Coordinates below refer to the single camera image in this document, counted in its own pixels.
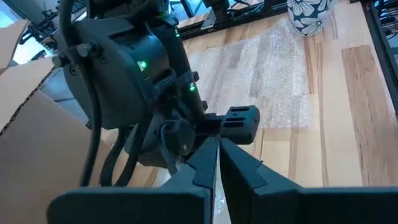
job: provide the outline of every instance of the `flower pattern cup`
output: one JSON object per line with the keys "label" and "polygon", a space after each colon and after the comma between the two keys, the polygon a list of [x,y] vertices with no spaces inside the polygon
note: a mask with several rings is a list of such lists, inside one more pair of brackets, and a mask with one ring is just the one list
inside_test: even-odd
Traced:
{"label": "flower pattern cup", "polygon": [[335,0],[287,0],[287,11],[294,29],[303,36],[319,33]]}

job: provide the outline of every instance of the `cup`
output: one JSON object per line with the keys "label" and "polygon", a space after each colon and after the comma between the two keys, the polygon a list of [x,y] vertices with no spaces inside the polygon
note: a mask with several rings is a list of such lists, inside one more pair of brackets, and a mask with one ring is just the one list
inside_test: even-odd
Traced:
{"label": "cup", "polygon": [[287,11],[294,29],[303,36],[319,33],[335,0],[287,0]]}

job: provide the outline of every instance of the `bubble wrap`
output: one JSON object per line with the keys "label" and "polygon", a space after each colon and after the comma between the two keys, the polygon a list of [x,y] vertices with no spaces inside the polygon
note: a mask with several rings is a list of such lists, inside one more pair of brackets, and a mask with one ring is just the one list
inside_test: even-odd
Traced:
{"label": "bubble wrap", "polygon": [[251,39],[190,56],[209,113],[256,105],[261,128],[308,126],[308,84],[303,39],[281,19]]}

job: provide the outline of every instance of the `cardboard box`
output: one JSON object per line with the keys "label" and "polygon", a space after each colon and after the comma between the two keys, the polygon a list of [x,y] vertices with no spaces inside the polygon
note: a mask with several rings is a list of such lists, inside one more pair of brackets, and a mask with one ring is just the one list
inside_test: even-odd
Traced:
{"label": "cardboard box", "polygon": [[[37,90],[50,58],[9,67],[27,21],[0,29],[0,223],[46,223],[56,196],[76,189],[90,130]],[[101,142],[92,185],[109,151]]]}

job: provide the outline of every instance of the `wooden table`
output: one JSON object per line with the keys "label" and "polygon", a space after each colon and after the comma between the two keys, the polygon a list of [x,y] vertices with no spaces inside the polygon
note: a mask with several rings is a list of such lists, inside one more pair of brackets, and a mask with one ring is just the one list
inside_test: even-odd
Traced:
{"label": "wooden table", "polygon": [[[180,26],[204,17],[182,21]],[[188,56],[217,49],[253,38],[287,17],[281,14],[199,36],[184,41],[184,46]],[[308,73],[309,125],[259,128],[254,143],[243,148],[304,187],[398,184],[397,119],[361,4],[338,1],[323,32],[302,41]],[[202,97],[208,95],[200,88],[206,83],[215,82],[211,95],[220,96],[217,91],[224,91],[221,86],[230,82],[216,75],[200,73],[200,77]],[[245,83],[240,88],[250,85]],[[222,95],[222,101],[233,101],[229,98],[233,95]],[[217,99],[207,96],[204,100],[212,105]]]}

